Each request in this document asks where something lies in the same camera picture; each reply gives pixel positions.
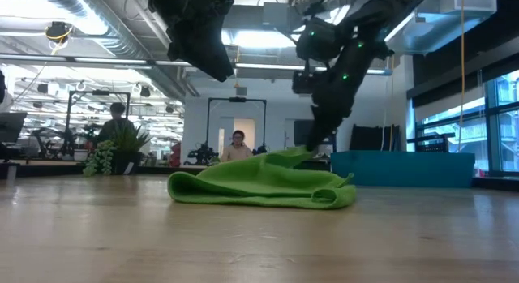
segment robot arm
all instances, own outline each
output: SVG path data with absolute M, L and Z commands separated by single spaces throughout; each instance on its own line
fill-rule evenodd
M 422 1 L 370 0 L 337 26 L 316 17 L 307 22 L 297 43 L 298 57 L 328 63 L 338 55 L 335 65 L 324 72 L 294 74 L 293 86 L 305 85 L 312 91 L 314 124 L 308 150 L 316 148 L 349 117 L 373 59 L 392 55 L 384 38 Z

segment green towel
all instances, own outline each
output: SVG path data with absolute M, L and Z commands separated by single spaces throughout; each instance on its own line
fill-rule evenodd
M 352 204 L 355 186 L 325 171 L 293 169 L 311 154 L 304 148 L 261 154 L 211 166 L 197 176 L 169 177 L 175 201 L 197 204 L 245 204 L 268 207 L 337 209 Z

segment table surface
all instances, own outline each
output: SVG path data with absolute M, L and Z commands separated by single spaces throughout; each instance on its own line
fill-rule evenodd
M 165 176 L 0 183 L 1 282 L 519 282 L 519 195 L 359 188 L 350 208 L 176 204 Z

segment woman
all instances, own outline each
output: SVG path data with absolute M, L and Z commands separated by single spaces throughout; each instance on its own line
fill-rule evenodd
M 233 133 L 233 143 L 226 147 L 221 155 L 221 162 L 240 161 L 252 157 L 252 151 L 243 143 L 244 139 L 243 131 L 236 130 Z

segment blue container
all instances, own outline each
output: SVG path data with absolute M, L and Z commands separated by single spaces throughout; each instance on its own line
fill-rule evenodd
M 332 172 L 353 173 L 354 184 L 386 187 L 468 188 L 472 153 L 348 151 L 332 154 Z

